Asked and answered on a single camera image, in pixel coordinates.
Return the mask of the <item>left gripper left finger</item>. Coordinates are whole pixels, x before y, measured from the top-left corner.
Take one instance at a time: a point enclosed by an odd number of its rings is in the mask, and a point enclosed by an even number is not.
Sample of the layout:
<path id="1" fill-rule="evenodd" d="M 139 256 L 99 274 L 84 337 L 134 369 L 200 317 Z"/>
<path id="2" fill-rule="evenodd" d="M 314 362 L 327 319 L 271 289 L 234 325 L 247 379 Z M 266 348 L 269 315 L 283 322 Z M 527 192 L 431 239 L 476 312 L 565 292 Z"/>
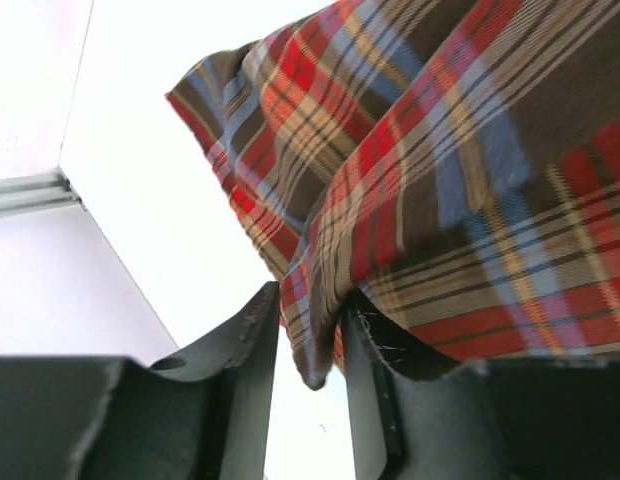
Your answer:
<path id="1" fill-rule="evenodd" d="M 279 288 L 145 367 L 125 357 L 0 357 L 0 479 L 259 479 Z"/>

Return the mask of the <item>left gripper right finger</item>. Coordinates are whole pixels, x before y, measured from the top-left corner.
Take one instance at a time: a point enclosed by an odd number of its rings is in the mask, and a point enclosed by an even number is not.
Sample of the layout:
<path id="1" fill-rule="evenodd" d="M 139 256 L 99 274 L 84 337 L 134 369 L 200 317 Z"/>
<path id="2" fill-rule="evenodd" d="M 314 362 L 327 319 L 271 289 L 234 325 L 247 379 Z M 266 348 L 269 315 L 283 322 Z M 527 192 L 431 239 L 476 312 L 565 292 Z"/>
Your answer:
<path id="1" fill-rule="evenodd" d="M 457 362 L 361 295 L 341 320 L 360 479 L 620 479 L 620 360 Z"/>

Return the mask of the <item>brown red plaid shirt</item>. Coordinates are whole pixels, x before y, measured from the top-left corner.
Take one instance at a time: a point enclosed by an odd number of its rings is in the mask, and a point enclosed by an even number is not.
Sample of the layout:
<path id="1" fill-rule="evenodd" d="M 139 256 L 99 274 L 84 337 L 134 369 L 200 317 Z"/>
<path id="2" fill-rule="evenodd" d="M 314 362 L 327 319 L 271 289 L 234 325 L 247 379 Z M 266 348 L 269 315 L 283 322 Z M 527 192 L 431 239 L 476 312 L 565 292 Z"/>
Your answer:
<path id="1" fill-rule="evenodd" d="M 338 1 L 166 98 L 309 388 L 355 291 L 456 360 L 620 357 L 620 1 Z"/>

